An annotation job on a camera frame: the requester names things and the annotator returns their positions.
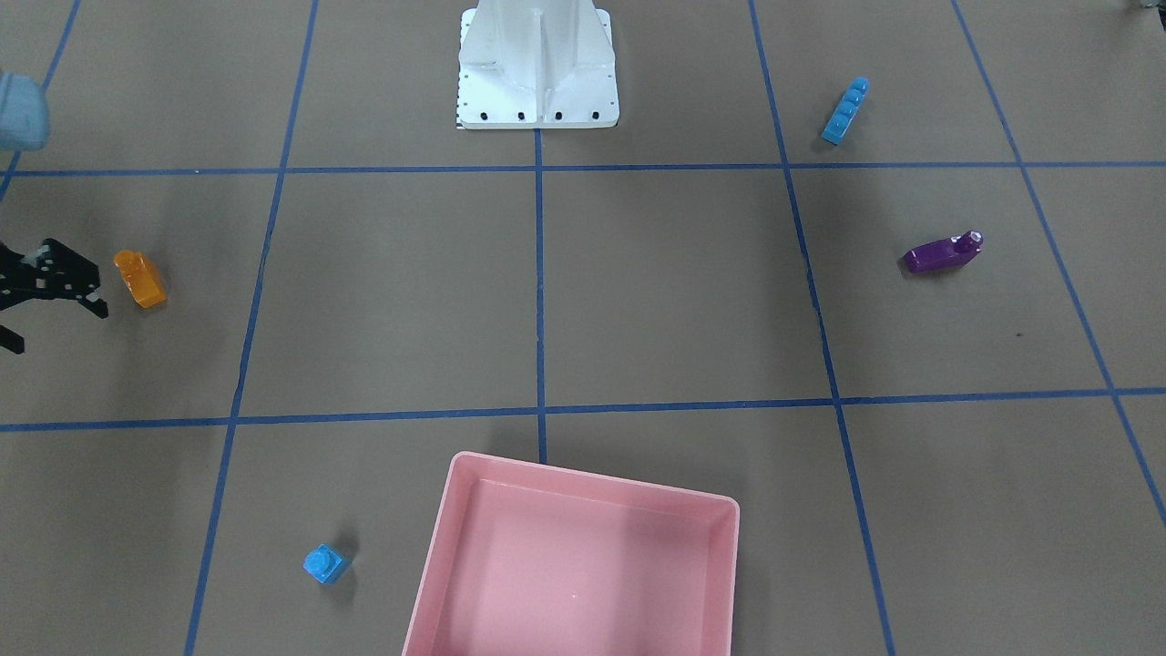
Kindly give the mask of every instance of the gray surface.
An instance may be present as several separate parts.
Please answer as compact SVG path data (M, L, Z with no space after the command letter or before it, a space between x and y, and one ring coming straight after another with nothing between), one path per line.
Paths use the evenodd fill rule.
M902 654L1166 643L1166 541L1109 400L848 416Z
M223 429L0 435L0 653L180 654Z
M0 653L183 653L212 508L195 655L395 653L450 457L539 457L539 216L550 463L740 501L735 654L887 653L795 218L838 394L877 397L842 416L897 654L1159 650L1163 517L950 2L757 2L796 213L747 0L600 2L620 125L548 131L543 162L704 165L547 171L541 214L531 133L452 129L470 3L321 2L289 163L532 170L298 170L279 192L310 2L80 5L0 239L91 256L111 316L0 315L28 339L0 353ZM1028 172L1161 486L1166 35L1121 0L967 5L1026 161L1156 160ZM70 6L5 5L0 66L45 76ZM957 273L895 263L971 227ZM170 301L132 304L121 248ZM732 403L758 400L823 407ZM465 409L526 416L416 419ZM211 428L157 428L184 423ZM325 541L357 553L330 590L300 569Z

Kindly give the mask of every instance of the light blue block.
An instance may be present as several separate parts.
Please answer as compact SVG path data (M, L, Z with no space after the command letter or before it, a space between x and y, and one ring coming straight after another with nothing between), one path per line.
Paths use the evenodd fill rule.
M335 584L351 564L351 560L340 556L326 544L317 546L315 551L303 559L304 571L324 585Z
M0 76L0 150L40 150L49 141L49 104L33 78Z
M847 135L847 129L850 128L850 122L858 114L858 107L863 105L863 98L866 97L866 91L870 87L871 83L865 77L856 77L850 83L847 92L842 94L838 106L834 110L830 120L827 121L826 129L822 131L822 139L835 146L842 142L842 137Z

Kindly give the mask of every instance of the white metal base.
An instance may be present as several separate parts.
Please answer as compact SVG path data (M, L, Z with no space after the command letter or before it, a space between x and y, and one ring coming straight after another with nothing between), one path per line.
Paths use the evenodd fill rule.
M462 14L457 127L612 127L611 16L590 0L482 0Z

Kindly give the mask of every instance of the pink plastic bin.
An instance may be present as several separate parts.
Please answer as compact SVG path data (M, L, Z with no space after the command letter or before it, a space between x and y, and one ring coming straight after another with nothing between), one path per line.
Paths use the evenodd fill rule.
M476 453L450 464L403 656L725 656L737 502Z

